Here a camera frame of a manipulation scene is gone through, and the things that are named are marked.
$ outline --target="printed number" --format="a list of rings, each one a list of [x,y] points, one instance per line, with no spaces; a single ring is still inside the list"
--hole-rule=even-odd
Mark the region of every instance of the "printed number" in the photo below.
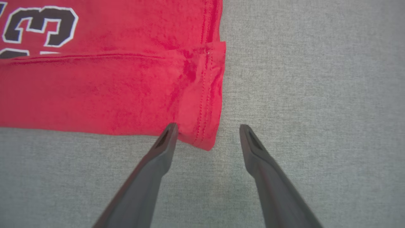
[[[71,8],[45,6],[43,8],[18,8],[9,15],[3,32],[6,43],[21,43],[22,21],[28,20],[26,31],[44,33],[48,22],[57,22],[56,32],[48,32],[44,47],[61,47],[73,39],[78,16]]]
[[[4,9],[6,8],[7,2],[0,2],[0,17],[3,14]]]
[[[20,50],[15,48],[4,48],[0,51],[0,59],[2,58],[15,58],[20,56],[29,56],[28,50]]]

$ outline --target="fabric fold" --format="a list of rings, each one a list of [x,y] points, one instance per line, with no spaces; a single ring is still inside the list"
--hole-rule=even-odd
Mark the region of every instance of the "fabric fold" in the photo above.
[[[22,57],[0,62],[0,126],[159,135],[209,150],[222,106],[225,43],[145,53]]]

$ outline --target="red fabric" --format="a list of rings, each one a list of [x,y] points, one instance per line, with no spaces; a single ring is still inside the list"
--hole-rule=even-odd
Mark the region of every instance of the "red fabric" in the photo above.
[[[71,40],[44,45],[22,20],[26,57],[0,60],[0,126],[112,135],[159,135],[170,122],[179,139],[209,150],[222,105],[225,43],[219,42],[220,0],[10,1],[0,28],[19,7],[71,8]],[[40,55],[40,52],[59,54]]]

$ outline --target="gray background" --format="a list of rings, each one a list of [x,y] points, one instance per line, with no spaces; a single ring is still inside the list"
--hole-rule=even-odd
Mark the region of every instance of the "gray background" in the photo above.
[[[179,142],[152,227],[263,227],[249,124],[325,227],[405,223],[405,1],[224,0],[217,143]],[[0,227],[90,227],[156,137],[0,129]]]

